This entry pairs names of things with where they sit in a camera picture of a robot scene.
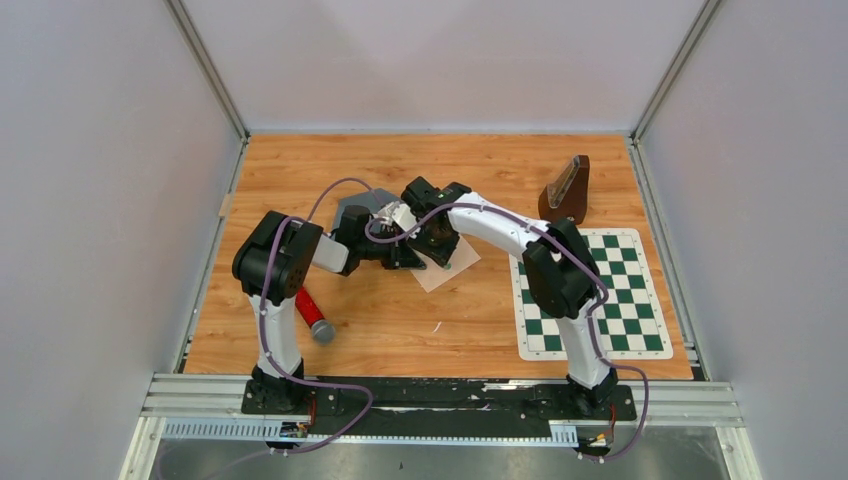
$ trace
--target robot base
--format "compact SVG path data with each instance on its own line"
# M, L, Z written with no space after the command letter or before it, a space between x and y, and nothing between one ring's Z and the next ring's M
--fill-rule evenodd
M292 372L303 378L303 361ZM259 366L253 367L241 402L241 413L248 415L280 415L291 413L303 403L306 387L285 378L272 377Z

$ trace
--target wood surface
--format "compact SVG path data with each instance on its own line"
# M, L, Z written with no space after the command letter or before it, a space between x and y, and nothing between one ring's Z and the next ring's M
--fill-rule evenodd
M576 154L589 155L589 211L582 227L639 230L674 349L669 360L627 361L651 378L692 378L630 159L620 136L597 135L269 135L251 138L200 314L187 373L249 373L258 357L253 311L231 264L270 209L306 216L321 191L345 176L400 194L416 176L452 181L537 217L539 192ZM313 221L331 226L340 185ZM432 293L412 274L363 262L345 278L310 269L306 287L337 330L315 344L296 320L308 375L556 378L566 362L518 356L507 254L469 238L478 263ZM434 332L439 322L438 331ZM622 377L632 378L628 372Z

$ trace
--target green and white chessboard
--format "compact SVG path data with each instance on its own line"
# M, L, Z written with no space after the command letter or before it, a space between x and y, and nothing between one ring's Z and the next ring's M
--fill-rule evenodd
M631 228L580 229L610 298L595 312L601 344L611 359L665 360L671 340L651 280L639 232ZM566 360L553 317L530 296L524 264L509 257L518 352L524 360Z

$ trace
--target wall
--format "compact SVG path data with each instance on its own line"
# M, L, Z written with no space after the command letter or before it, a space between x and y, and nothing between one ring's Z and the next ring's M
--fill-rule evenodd
M702 0L185 0L253 130L636 126Z
M161 0L0 5L0 478L115 478L239 144Z
M647 161L699 343L764 477L844 478L848 4L725 3Z

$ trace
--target wooden object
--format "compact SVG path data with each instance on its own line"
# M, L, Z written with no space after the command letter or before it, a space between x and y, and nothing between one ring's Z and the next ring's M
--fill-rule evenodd
M304 216L327 185L345 176L400 193L422 175L437 186L469 185L492 202L536 216L539 186L562 168L563 152L565 158L578 153L592 158L592 203L583 226L636 228L645 244L674 358L625 363L644 368L651 378L691 378L624 138L596 135L253 136L186 372L246 374L256 363L253 311L230 270L239 246L269 209ZM329 227L338 199L361 188L337 187L314 221ZM411 273L386 271L374 262L363 262L348 278L310 269L305 286L336 327L336 338L317 345L307 326L296 322L306 374L563 377L565 362L518 356L507 254L468 240L482 259L432 293L424 293Z
M580 225L588 208L589 157L576 155L539 194L539 218L551 223L569 218Z

